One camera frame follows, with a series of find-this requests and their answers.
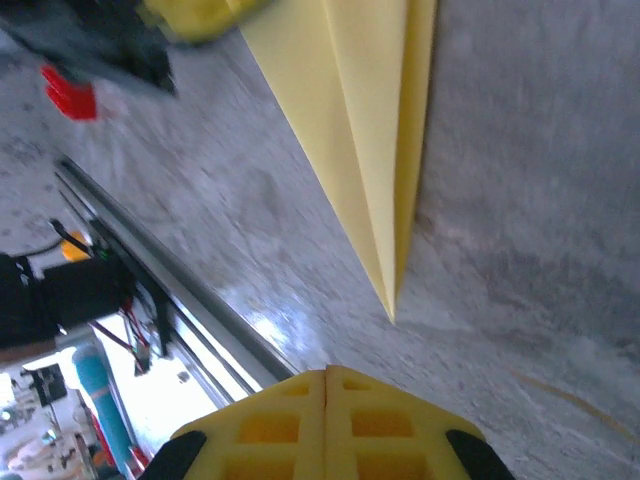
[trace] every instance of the concrete floor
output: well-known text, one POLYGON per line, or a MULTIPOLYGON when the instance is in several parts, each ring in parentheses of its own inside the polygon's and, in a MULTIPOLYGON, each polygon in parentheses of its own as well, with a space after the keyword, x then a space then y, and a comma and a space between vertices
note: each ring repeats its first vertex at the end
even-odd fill
POLYGON ((239 34, 174 55, 177 101, 45 119, 300 368, 346 364, 467 416, 517 478, 638 478, 638 25, 631 1, 441 1, 397 326, 239 34))

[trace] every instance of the black rubber tip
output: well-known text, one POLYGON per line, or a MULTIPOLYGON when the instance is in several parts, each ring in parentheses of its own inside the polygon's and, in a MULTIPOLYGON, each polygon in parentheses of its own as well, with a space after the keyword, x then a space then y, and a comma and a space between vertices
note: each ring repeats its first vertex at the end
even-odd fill
POLYGON ((183 480, 206 442, 207 436, 198 431, 169 440, 138 480, 183 480))
POLYGON ((447 440, 471 480, 515 480, 491 445, 461 430, 449 430, 447 440))

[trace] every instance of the yellow plastic part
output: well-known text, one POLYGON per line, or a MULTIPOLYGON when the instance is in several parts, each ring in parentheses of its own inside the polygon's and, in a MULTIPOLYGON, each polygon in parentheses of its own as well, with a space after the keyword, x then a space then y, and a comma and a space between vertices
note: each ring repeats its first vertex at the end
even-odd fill
POLYGON ((175 35, 197 42, 221 35, 267 1, 144 0, 144 5, 148 12, 161 17, 175 35))
POLYGON ((324 377, 297 375, 180 429, 207 435, 185 480, 322 480, 324 377))
POLYGON ((445 433, 470 422, 345 367, 300 374, 180 429, 185 480, 468 480, 445 433))
POLYGON ((472 423, 354 370, 327 369, 326 478, 468 480, 445 436, 472 423))

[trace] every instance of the red plastic part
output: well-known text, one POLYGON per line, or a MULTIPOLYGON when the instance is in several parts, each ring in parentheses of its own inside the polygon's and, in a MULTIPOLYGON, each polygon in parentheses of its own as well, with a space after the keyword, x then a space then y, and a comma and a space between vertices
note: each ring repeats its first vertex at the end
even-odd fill
POLYGON ((93 85, 74 85, 51 65, 42 67, 47 80, 45 92, 65 117, 76 121, 93 121, 98 118, 98 106, 93 85))
POLYGON ((102 429, 100 428, 100 422, 98 422, 98 419, 93 413, 91 413, 91 420, 93 421, 93 428, 96 431, 96 435, 98 437, 98 441, 100 442, 100 446, 102 447, 102 451, 107 457, 107 464, 111 467, 115 467, 116 461, 113 458, 113 454, 111 453, 111 449, 109 448, 107 439, 104 437, 104 433, 102 433, 102 429))
POLYGON ((130 450, 131 450, 131 455, 133 457, 133 460, 135 461, 136 466, 138 467, 137 475, 139 476, 142 474, 144 469, 147 468, 147 466, 149 465, 149 459, 138 446, 130 447, 130 450))

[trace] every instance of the metal rail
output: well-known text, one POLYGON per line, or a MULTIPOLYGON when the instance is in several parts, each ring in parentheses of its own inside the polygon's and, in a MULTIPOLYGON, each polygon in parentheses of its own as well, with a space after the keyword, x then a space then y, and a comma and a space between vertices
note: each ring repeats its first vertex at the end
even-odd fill
POLYGON ((297 373, 73 161, 58 161, 56 177, 76 216, 104 225, 168 295, 175 309, 175 346, 208 379, 215 403, 239 400, 297 373))

